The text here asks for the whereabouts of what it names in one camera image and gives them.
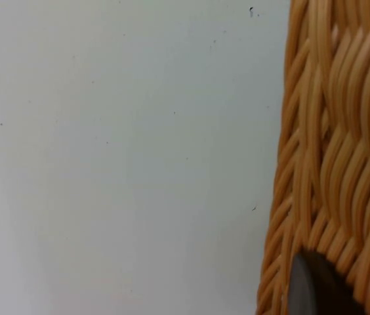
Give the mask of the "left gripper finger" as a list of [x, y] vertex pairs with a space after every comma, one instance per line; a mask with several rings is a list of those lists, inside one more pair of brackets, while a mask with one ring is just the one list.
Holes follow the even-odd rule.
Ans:
[[314, 251], [300, 251], [293, 258], [287, 310], [294, 315], [365, 314], [335, 267]]

